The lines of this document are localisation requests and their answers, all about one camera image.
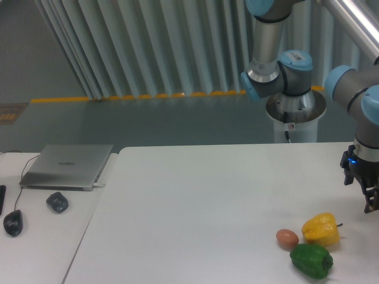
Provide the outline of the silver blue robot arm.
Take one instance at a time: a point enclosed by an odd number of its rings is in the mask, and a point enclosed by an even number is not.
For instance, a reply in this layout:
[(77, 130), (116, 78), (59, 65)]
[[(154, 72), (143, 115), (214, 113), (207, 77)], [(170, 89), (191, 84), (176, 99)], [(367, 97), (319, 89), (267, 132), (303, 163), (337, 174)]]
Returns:
[[(374, 63), (364, 71), (346, 65), (325, 80), (326, 93), (356, 121), (355, 139), (342, 155), (346, 185), (357, 181), (365, 196), (365, 212), (378, 209), (378, 19), (363, 1), (320, 1), (353, 42)], [(284, 21), (294, 1), (247, 1), (256, 19), (252, 61), (241, 74), (247, 95), (271, 97), (267, 113), (283, 123), (304, 123), (321, 116), (325, 101), (311, 90), (312, 59), (299, 50), (279, 53)]]

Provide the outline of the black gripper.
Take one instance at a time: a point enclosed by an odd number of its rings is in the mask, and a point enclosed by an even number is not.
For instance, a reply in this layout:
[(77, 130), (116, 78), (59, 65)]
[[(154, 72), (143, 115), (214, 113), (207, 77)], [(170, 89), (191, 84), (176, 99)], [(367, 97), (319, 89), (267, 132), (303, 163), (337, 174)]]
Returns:
[(341, 158), (340, 167), (345, 175), (344, 185), (351, 185), (356, 179), (361, 188), (366, 189), (364, 212), (371, 213), (378, 210), (378, 162), (369, 162), (358, 157), (355, 150), (356, 147), (350, 145)]

